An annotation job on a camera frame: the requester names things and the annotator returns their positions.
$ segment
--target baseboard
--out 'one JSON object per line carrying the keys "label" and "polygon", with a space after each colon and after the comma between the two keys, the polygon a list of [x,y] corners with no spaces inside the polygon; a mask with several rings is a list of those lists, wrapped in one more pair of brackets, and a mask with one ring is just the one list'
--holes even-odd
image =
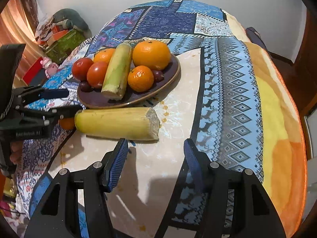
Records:
{"label": "baseboard", "polygon": [[285,62],[285,63],[289,64],[290,66],[294,65],[294,63],[290,59],[287,59],[287,58],[285,58],[285,57],[283,57],[281,55],[278,55],[276,53],[273,53],[273,52],[269,52],[269,53],[274,59],[277,59],[277,60],[280,60],[282,62]]}

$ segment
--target green box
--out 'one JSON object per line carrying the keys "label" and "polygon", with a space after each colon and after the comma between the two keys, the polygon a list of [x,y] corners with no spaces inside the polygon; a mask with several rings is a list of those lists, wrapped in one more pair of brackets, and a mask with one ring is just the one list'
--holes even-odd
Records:
{"label": "green box", "polygon": [[54,42],[45,53],[53,62],[61,64],[83,41],[85,41],[83,34],[76,29],[72,29]]}

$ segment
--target sugarcane piece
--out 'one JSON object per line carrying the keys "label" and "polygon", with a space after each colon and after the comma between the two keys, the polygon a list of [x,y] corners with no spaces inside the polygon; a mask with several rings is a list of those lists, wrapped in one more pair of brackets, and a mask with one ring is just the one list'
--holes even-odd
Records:
{"label": "sugarcane piece", "polygon": [[109,99],[121,100],[126,92],[132,61],[132,47],[121,43],[111,57],[101,93]]}
{"label": "sugarcane piece", "polygon": [[158,140],[159,119],[153,108],[88,109],[75,115],[77,130],[108,139]]}

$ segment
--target patterned tablecloth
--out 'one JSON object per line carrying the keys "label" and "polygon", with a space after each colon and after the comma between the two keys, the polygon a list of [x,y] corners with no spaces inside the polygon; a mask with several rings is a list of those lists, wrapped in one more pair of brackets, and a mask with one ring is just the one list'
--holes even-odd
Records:
{"label": "patterned tablecloth", "polygon": [[[78,104],[71,66],[79,58],[121,42],[135,46],[156,39],[177,55],[181,74],[162,93],[139,106],[160,118],[159,141],[129,141],[119,184],[107,196],[119,237],[194,237],[207,194],[197,194],[184,161],[191,137],[202,153],[228,169],[251,168],[263,183],[290,237],[297,229],[306,191],[306,158],[296,106],[266,52],[250,43],[236,19],[211,5],[163,0],[135,5],[109,21],[61,65],[45,86],[68,88],[66,99],[41,100],[32,108]],[[116,142],[65,131],[27,140],[17,182],[31,216],[61,168],[85,169]],[[234,191],[228,191],[224,232],[231,226]],[[88,237],[82,191],[80,226]]]}

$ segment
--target wooden floor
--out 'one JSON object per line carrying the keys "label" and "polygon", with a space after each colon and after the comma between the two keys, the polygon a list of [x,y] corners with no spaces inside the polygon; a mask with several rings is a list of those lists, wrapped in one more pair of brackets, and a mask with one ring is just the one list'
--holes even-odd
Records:
{"label": "wooden floor", "polygon": [[294,66],[273,58],[273,62],[281,73],[285,85],[301,113],[317,94],[317,86],[305,68],[296,70]]}

